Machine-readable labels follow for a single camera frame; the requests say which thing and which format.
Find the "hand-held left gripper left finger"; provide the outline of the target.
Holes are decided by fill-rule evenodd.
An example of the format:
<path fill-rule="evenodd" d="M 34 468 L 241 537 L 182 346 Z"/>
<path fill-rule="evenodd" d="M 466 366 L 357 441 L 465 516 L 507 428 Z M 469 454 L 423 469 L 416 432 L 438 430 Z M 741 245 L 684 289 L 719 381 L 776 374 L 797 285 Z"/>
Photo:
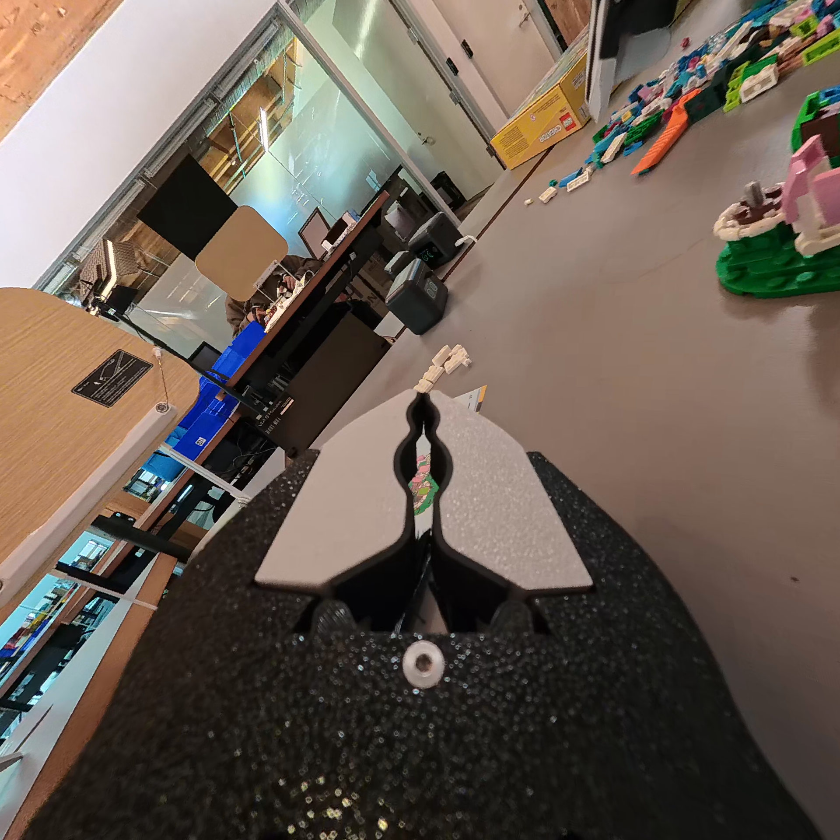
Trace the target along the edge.
<path fill-rule="evenodd" d="M 417 392 L 402 392 L 320 450 L 255 583 L 335 600 L 374 632 L 395 631 L 422 577 L 409 483 L 422 430 Z"/>

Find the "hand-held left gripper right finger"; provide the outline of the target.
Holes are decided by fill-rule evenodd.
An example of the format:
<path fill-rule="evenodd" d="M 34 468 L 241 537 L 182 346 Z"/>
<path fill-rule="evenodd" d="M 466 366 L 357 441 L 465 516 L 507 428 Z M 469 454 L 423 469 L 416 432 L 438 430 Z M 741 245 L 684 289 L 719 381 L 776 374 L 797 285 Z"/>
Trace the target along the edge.
<path fill-rule="evenodd" d="M 594 582 L 525 449 L 440 392 L 424 432 L 438 490 L 429 533 L 432 591 L 446 629 L 473 633 L 499 607 L 589 592 Z"/>

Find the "pile of lego bricks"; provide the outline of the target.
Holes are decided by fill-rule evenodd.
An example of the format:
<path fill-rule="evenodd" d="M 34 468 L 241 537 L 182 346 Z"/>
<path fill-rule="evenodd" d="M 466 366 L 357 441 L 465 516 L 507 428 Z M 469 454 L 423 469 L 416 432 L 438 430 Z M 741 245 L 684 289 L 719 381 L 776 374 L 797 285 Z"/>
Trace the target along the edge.
<path fill-rule="evenodd" d="M 688 101 L 689 126 L 730 112 L 774 88 L 792 72 L 838 53 L 838 2 L 754 2 L 740 19 L 636 85 L 593 135 L 581 167 L 551 186 L 572 192 L 619 154 L 641 149 L 665 128 L 676 102 Z"/>

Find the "white lego assembly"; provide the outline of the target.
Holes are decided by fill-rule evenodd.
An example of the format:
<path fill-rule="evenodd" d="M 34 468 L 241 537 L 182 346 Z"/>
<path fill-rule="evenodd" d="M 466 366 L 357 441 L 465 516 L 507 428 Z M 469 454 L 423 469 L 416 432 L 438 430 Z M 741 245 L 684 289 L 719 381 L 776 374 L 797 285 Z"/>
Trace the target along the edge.
<path fill-rule="evenodd" d="M 451 375 L 459 368 L 469 368 L 472 360 L 466 348 L 457 344 L 451 348 L 445 345 L 432 359 L 421 379 L 415 384 L 414 391 L 427 394 L 433 390 L 440 378 L 444 375 Z"/>

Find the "lego flower build green base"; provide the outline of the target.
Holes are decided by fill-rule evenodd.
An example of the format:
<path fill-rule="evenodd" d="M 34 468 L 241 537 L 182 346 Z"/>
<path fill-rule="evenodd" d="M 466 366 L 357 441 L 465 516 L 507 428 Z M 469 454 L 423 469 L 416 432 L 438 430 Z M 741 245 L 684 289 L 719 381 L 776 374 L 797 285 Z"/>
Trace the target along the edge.
<path fill-rule="evenodd" d="M 839 170 L 816 133 L 781 182 L 747 183 L 717 218 L 717 277 L 732 294 L 791 298 L 839 290 Z"/>

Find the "green brown lego build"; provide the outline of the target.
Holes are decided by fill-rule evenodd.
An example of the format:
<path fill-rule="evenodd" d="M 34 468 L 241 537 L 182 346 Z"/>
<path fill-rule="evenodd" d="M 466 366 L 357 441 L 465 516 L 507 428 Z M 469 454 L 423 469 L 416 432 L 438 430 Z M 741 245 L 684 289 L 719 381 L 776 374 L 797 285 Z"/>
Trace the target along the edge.
<path fill-rule="evenodd" d="M 839 86 L 814 91 L 805 98 L 791 131 L 791 152 L 814 136 L 821 139 L 832 168 L 838 168 Z"/>

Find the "black desk cabinet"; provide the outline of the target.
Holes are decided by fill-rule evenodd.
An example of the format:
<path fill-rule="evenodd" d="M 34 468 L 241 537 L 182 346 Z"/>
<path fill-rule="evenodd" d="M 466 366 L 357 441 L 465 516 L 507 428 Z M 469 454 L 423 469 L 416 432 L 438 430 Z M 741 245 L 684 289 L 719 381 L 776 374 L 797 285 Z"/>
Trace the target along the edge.
<path fill-rule="evenodd" d="M 354 314 L 344 315 L 255 425 L 288 453 L 309 448 L 389 349 Z"/>

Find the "grey power station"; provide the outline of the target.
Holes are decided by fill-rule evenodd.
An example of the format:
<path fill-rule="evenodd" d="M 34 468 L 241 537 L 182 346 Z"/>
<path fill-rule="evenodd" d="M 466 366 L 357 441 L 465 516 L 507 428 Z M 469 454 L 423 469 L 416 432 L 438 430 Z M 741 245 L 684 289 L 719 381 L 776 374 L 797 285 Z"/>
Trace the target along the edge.
<path fill-rule="evenodd" d="M 426 262 L 414 258 L 395 276 L 385 305 L 403 326 L 415 335 L 424 335 L 445 315 L 448 289 Z"/>

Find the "small monitor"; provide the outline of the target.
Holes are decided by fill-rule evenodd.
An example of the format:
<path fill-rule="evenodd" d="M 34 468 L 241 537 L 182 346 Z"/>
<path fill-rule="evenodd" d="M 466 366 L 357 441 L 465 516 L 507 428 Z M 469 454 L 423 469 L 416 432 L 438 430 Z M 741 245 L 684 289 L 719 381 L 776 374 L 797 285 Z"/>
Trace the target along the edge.
<path fill-rule="evenodd" d="M 326 240 L 331 225 L 322 214 L 320 207 L 315 206 L 306 222 L 301 226 L 298 235 L 308 250 L 311 257 L 323 259 L 329 247 L 323 242 Z"/>

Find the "wooden tabletop panel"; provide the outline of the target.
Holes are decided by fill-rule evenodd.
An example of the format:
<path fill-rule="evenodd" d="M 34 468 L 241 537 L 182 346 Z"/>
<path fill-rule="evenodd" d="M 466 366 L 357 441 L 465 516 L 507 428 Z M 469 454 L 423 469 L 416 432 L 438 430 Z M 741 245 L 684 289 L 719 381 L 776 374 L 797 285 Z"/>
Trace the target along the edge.
<path fill-rule="evenodd" d="M 2 614 L 196 403 L 170 353 L 36 289 L 1 294 Z"/>

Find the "black power station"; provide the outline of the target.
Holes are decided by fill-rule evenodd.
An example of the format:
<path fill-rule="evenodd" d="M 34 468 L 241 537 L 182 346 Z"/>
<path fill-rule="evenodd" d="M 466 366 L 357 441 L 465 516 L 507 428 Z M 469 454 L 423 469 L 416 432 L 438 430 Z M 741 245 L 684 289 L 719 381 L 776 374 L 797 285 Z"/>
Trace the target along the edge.
<path fill-rule="evenodd" d="M 392 261 L 397 272 L 413 259 L 422 260 L 430 269 L 451 261 L 458 252 L 461 239 L 458 228 L 440 212 L 426 221 L 408 240 L 404 250 Z"/>

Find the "yellow cardboard box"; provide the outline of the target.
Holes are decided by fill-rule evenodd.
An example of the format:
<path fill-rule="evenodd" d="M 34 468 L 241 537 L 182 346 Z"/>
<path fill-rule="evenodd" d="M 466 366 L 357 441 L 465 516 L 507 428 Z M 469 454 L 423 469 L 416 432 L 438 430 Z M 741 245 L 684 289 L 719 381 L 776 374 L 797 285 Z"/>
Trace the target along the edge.
<path fill-rule="evenodd" d="M 490 144 L 509 170 L 553 147 L 590 120 L 585 102 L 587 30 L 528 95 Z"/>

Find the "orange brick separator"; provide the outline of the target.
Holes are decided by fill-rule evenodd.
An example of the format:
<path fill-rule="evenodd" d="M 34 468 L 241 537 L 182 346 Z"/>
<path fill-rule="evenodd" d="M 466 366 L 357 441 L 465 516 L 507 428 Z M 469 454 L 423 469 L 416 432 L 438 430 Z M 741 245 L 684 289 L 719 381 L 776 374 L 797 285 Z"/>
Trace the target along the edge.
<path fill-rule="evenodd" d="M 632 175 L 644 175 L 650 172 L 665 158 L 689 127 L 687 103 L 700 93 L 701 89 L 696 88 L 679 98 L 670 111 L 670 117 L 665 128 L 657 137 L 653 146 L 632 170 Z"/>

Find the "white folded board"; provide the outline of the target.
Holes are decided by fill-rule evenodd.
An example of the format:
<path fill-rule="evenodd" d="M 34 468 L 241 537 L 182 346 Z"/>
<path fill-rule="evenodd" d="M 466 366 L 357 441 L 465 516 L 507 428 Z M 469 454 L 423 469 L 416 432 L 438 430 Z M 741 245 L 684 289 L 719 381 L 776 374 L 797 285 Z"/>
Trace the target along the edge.
<path fill-rule="evenodd" d="M 592 1 L 584 99 L 601 118 L 617 84 L 663 58 L 678 1 Z"/>

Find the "black wall panel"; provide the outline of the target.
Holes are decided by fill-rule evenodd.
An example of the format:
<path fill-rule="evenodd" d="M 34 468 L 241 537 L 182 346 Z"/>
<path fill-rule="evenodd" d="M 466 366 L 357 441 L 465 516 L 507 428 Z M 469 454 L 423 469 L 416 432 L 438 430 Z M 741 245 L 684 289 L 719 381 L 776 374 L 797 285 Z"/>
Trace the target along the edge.
<path fill-rule="evenodd" d="M 195 260 L 237 209 L 236 202 L 187 154 L 139 210 L 137 218 Z"/>

